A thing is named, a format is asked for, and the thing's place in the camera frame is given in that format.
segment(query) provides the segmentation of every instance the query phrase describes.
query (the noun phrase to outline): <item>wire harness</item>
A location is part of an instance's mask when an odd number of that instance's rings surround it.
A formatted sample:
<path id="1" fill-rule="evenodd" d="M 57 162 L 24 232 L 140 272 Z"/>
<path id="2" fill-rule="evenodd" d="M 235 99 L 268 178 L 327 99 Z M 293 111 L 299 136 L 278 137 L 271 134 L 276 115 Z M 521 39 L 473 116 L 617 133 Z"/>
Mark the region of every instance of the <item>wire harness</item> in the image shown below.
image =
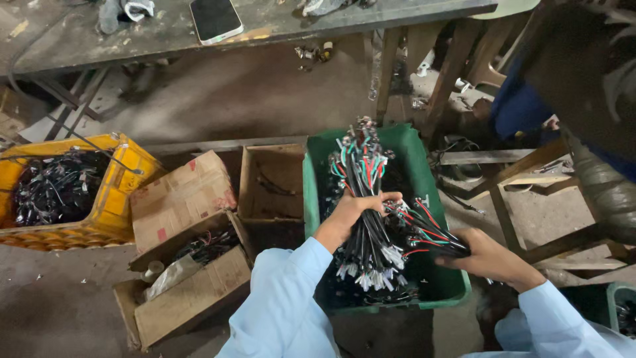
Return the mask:
<path id="1" fill-rule="evenodd" d="M 414 250 L 402 255 L 405 259 L 415 252 L 428 252 L 430 250 L 453 257 L 471 255 L 470 249 L 461 239 L 439 226 L 424 205 L 422 198 L 416 197 L 413 200 L 413 207 L 423 211 L 425 215 L 411 209 L 404 202 L 387 202 L 384 206 L 392 217 L 397 218 L 398 226 L 406 230 L 407 242 L 409 246 L 414 248 Z"/>
<path id="2" fill-rule="evenodd" d="M 379 195 L 382 176 L 391 151 L 382 152 L 376 124 L 369 117 L 358 118 L 357 128 L 352 126 L 342 140 L 337 140 L 340 152 L 329 156 L 331 173 L 339 178 L 343 190 L 354 197 Z M 389 289 L 406 285 L 400 275 L 404 269 L 403 249 L 389 238 L 381 214 L 365 210 L 352 228 L 352 235 L 336 251 L 336 276 L 347 275 L 364 291 Z"/>

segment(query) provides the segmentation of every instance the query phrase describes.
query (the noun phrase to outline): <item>concrete floor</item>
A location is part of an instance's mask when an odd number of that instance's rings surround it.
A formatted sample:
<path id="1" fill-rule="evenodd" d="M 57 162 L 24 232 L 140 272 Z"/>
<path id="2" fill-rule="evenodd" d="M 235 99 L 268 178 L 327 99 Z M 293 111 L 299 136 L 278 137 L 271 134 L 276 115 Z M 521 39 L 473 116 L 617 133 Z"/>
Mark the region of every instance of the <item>concrete floor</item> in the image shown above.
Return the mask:
<path id="1" fill-rule="evenodd" d="M 274 45 L 183 57 L 167 67 L 145 101 L 115 99 L 125 77 L 117 70 L 97 98 L 96 108 L 110 118 L 84 119 L 82 134 L 121 131 L 141 144 L 315 134 L 348 126 L 371 114 L 364 47 L 359 36 L 335 42 L 336 55 L 311 73 L 293 46 Z M 435 74 L 416 80 L 415 90 L 430 96 Z M 468 93 L 469 102 L 481 97 Z M 453 101 L 461 109 L 463 105 Z M 408 113 L 392 97 L 387 120 Z M 26 131 L 33 141 L 46 134 L 44 121 Z M 553 197 L 508 194 L 513 222 L 529 247 L 592 223 L 577 190 Z M 472 203 L 486 211 L 463 210 L 442 196 L 451 228 L 475 226 L 503 242 L 489 197 Z M 134 275 L 126 271 L 133 246 L 43 253 L 0 245 L 0 345 L 5 357 L 139 357 L 129 352 L 126 332 L 111 292 L 112 284 Z M 634 272 L 623 273 L 626 280 Z M 431 311 L 399 311 L 373 317 L 333 319 L 336 340 L 357 357 L 457 357 L 479 351 L 482 337 L 475 319 L 479 294 L 460 306 Z M 210 357 L 228 337 L 233 309 L 205 321 L 193 332 L 164 341 L 145 357 Z M 378 331 L 391 322 L 412 327 Z M 367 348 L 367 342 L 373 344 Z"/>

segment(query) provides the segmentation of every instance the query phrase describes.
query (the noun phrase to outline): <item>smartphone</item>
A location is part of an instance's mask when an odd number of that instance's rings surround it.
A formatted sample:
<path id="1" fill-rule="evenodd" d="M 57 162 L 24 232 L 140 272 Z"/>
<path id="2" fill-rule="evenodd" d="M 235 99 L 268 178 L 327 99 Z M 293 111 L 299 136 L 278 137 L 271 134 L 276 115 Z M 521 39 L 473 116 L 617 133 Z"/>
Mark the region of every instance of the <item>smartphone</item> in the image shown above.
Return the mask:
<path id="1" fill-rule="evenodd" d="M 243 32 L 243 23 L 230 0 L 194 0 L 190 11 L 199 41 L 211 45 Z"/>

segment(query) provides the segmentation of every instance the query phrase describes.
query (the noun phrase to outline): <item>wrapped pipe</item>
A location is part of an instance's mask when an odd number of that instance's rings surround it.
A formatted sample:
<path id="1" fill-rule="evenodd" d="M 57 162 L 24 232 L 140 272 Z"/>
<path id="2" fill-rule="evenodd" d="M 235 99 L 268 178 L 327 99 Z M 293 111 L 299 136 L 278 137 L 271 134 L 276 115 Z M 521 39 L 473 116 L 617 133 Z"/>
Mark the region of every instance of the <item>wrapped pipe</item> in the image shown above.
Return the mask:
<path id="1" fill-rule="evenodd" d="M 569 139 L 574 171 L 581 190 L 602 217 L 613 239 L 636 245 L 636 183 L 591 153 L 581 141 Z"/>

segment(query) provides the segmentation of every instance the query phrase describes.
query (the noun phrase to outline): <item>spool of thread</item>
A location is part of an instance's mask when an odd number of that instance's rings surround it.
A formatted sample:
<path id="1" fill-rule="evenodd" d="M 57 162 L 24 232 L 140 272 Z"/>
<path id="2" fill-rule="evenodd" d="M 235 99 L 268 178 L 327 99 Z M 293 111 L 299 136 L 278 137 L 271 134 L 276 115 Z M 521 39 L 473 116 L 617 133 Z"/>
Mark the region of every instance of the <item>spool of thread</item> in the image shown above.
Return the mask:
<path id="1" fill-rule="evenodd" d="M 457 81 L 455 81 L 455 88 L 460 93 L 466 92 L 470 87 L 471 87 L 471 84 L 468 83 L 468 81 L 466 80 L 462 80 L 461 78 L 458 78 Z"/>
<path id="2" fill-rule="evenodd" d="M 141 275 L 144 282 L 153 283 L 161 275 L 165 266 L 161 261 L 151 261 L 148 264 L 148 270 Z"/>

